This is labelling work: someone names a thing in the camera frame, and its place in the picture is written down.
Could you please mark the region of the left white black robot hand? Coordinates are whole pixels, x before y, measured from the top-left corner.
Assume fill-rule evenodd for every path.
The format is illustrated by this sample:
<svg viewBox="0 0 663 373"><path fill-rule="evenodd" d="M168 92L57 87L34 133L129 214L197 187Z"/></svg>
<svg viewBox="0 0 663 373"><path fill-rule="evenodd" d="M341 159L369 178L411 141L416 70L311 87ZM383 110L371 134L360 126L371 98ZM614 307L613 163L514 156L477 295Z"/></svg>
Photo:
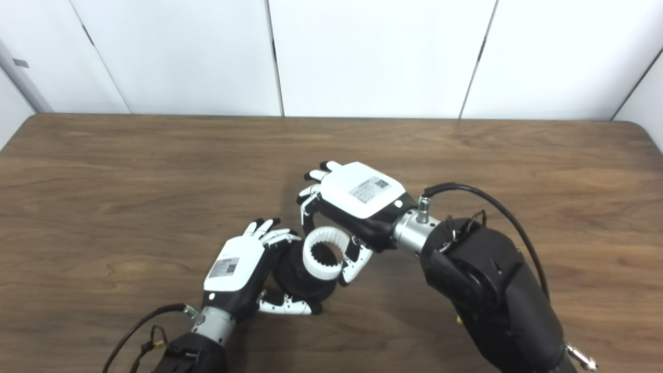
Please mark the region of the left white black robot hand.
<svg viewBox="0 0 663 373"><path fill-rule="evenodd" d="M276 229L279 223L280 218L258 218L241 235L225 242L204 280L202 308L227 312L236 323L253 318L259 311L322 313L320 302L287 292L272 297L265 289L265 281L280 255L301 243L301 237L292 229Z"/></svg>

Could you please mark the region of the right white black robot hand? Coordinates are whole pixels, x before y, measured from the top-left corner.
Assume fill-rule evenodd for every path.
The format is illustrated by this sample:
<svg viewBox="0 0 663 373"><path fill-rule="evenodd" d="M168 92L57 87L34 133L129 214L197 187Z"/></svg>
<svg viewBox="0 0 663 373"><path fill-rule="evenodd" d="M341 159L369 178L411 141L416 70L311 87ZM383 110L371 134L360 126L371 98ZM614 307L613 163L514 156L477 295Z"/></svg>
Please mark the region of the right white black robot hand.
<svg viewBox="0 0 663 373"><path fill-rule="evenodd" d="M316 214L350 232L348 239L342 239L345 253L339 274L331 277L342 286L357 278L373 253L396 248L395 224L416 208L416 201L398 180L361 162L324 161L306 173L305 180L313 184L296 199L305 234L315 231Z"/></svg>

